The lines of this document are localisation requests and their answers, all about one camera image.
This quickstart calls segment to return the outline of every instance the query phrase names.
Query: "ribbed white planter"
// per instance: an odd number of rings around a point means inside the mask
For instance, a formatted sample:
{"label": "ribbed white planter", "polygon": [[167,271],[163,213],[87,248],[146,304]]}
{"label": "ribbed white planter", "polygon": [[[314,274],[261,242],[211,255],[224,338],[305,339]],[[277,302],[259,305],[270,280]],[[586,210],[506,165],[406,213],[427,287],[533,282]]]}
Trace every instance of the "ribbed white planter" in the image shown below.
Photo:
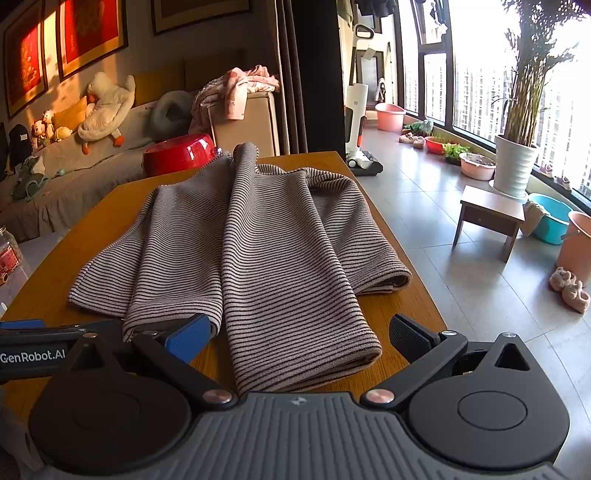
{"label": "ribbed white planter", "polygon": [[538,158],[538,148],[525,147],[497,135],[496,172],[494,187],[499,192],[516,199],[527,197],[525,188],[530,180],[531,169]]}

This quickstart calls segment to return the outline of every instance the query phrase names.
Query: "striped garment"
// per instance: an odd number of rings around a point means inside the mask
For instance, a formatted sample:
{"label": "striped garment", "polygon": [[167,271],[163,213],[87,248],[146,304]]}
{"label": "striped garment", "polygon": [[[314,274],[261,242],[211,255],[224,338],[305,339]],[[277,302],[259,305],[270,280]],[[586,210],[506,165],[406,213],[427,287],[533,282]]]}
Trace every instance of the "striped garment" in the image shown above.
{"label": "striped garment", "polygon": [[155,189],[131,228],[88,262],[72,303],[125,319],[125,334],[222,318],[239,393],[308,390],[382,349],[355,294],[405,287],[408,268],[342,175],[256,165],[240,145]]}

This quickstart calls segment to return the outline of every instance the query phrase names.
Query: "white vacuum cleaner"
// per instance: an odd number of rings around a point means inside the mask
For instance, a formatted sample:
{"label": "white vacuum cleaner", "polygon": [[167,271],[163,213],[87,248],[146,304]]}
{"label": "white vacuum cleaner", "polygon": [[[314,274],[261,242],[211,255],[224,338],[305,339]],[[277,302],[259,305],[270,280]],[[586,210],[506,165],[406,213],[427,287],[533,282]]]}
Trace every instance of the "white vacuum cleaner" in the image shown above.
{"label": "white vacuum cleaner", "polygon": [[346,161],[355,176],[373,176],[384,170],[382,164],[376,161],[371,153],[361,150],[361,136],[367,117],[365,108],[368,101],[368,86],[364,83],[353,83],[355,72],[355,57],[357,40],[370,40],[374,37],[373,29],[358,24],[355,25],[353,37],[353,51],[351,55],[350,85],[347,87],[345,102],[345,153]]}

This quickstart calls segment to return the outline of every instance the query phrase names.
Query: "slipper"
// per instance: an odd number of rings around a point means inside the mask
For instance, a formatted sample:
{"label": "slipper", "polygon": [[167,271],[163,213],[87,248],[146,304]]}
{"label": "slipper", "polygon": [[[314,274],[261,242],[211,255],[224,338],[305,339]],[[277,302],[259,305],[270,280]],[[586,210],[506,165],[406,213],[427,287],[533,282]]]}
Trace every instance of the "slipper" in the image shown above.
{"label": "slipper", "polygon": [[546,175],[548,178],[554,178],[554,175],[552,174],[552,165],[550,164],[542,165],[540,167],[540,173]]}
{"label": "slipper", "polygon": [[413,147],[422,150],[425,148],[425,139],[423,137],[417,137],[417,139],[413,142]]}
{"label": "slipper", "polygon": [[562,177],[556,177],[556,183],[560,185],[564,190],[571,191],[573,188],[570,186],[570,180],[562,175]]}
{"label": "slipper", "polygon": [[398,138],[398,141],[400,143],[414,143],[414,141],[417,139],[417,137],[415,137],[412,133],[407,133],[406,135],[400,135],[400,137]]}
{"label": "slipper", "polygon": [[565,287],[573,285],[576,281],[577,277],[574,274],[562,267],[558,267],[555,272],[550,275],[548,283],[552,290],[562,291]]}
{"label": "slipper", "polygon": [[562,291],[562,299],[579,313],[585,313],[589,308],[591,297],[583,290],[583,282],[567,285]]}

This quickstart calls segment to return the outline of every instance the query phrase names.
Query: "beige box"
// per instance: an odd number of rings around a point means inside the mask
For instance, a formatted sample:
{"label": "beige box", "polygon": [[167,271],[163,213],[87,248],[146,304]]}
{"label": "beige box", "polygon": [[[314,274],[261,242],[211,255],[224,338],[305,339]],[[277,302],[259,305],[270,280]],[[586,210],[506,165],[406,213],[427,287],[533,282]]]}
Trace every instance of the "beige box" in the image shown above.
{"label": "beige box", "polygon": [[207,113],[216,146],[232,152],[236,145],[252,142],[259,148],[261,158],[280,155],[272,93],[249,93],[244,120],[227,120],[223,102],[208,107]]}

